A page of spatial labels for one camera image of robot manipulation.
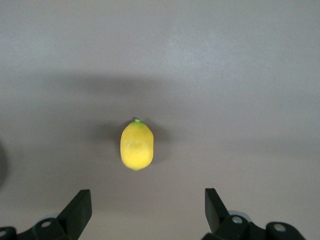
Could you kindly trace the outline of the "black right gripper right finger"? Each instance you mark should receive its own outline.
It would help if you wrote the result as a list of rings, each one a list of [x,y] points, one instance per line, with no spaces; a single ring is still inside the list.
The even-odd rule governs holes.
[[[201,240],[306,240],[288,223],[273,221],[261,228],[239,214],[230,214],[214,188],[205,189],[204,205],[211,232]]]

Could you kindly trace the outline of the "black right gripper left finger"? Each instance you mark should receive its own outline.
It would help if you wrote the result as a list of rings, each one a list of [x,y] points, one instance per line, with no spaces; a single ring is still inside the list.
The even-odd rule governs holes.
[[[40,220],[21,233],[13,226],[0,227],[0,240],[78,240],[91,217],[91,191],[82,189],[57,217]]]

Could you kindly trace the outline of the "yellow lemon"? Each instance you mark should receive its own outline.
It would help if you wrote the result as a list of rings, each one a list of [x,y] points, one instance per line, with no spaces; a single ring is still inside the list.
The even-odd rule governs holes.
[[[148,167],[154,157],[154,135],[139,118],[128,124],[120,138],[120,158],[133,171]]]

